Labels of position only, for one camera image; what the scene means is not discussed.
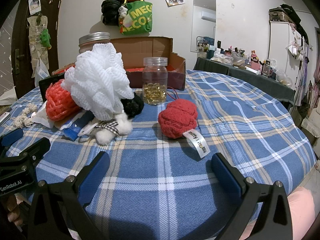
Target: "pink curtain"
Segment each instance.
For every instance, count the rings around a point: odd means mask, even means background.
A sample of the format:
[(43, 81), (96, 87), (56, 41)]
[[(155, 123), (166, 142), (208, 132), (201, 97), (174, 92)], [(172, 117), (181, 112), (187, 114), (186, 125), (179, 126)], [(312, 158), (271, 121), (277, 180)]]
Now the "pink curtain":
[(316, 70), (313, 74), (315, 78), (315, 84), (313, 85), (312, 99), (310, 104), (310, 109), (308, 111), (308, 116), (310, 116), (312, 109), (318, 107), (319, 97), (320, 97), (320, 57), (317, 62)]

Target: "green plush toy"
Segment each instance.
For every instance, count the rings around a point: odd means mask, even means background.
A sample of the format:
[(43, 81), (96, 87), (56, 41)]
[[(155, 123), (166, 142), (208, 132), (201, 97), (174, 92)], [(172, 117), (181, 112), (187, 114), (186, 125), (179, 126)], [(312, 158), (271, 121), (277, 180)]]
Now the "green plush toy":
[(48, 49), (51, 49), (51, 45), (50, 45), (50, 34), (48, 29), (44, 29), (40, 35), (40, 40), (41, 40), (41, 44), (44, 47), (47, 47)]

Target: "gingham ribbon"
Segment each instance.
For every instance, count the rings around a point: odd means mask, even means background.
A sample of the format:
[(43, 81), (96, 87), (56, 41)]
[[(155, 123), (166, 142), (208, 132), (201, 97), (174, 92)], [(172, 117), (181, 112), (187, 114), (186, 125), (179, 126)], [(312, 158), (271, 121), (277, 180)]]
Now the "gingham ribbon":
[(116, 136), (119, 136), (119, 131), (115, 127), (118, 125), (118, 122), (115, 120), (110, 120), (110, 121), (102, 121), (98, 125), (94, 127), (94, 129), (107, 129), (110, 132), (114, 133)]

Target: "human hand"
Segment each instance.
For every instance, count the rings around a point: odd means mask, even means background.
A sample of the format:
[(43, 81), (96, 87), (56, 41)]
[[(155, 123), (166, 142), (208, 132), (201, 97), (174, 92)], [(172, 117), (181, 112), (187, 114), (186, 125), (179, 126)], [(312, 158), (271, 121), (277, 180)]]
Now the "human hand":
[(20, 216), (20, 209), (17, 204), (17, 199), (15, 195), (9, 195), (8, 198), (2, 199), (1, 203), (3, 207), (9, 211), (8, 213), (8, 220), (9, 222), (14, 222), (16, 226), (22, 224), (22, 218)]

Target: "pink pants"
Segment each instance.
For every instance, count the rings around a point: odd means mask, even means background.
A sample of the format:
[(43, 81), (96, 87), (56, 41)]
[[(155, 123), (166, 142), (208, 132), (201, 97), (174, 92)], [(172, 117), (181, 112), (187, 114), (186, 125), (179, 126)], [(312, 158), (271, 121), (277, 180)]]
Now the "pink pants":
[[(293, 240), (301, 240), (315, 220), (315, 205), (311, 191), (297, 187), (288, 196), (289, 208), (292, 219)], [(247, 225), (239, 240), (250, 236), (255, 221)]]

